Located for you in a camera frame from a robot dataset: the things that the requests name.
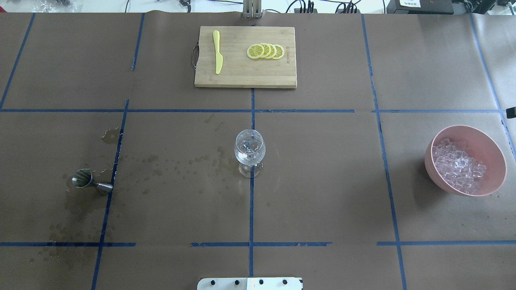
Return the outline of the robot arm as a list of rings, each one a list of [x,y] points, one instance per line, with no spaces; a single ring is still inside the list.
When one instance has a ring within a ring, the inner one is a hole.
[[[506,118],[507,119],[516,118],[516,107],[509,107],[506,109]]]

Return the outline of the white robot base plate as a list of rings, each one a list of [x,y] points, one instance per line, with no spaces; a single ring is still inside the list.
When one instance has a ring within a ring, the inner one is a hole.
[[[296,277],[249,277],[203,278],[197,290],[302,290],[302,278]]]

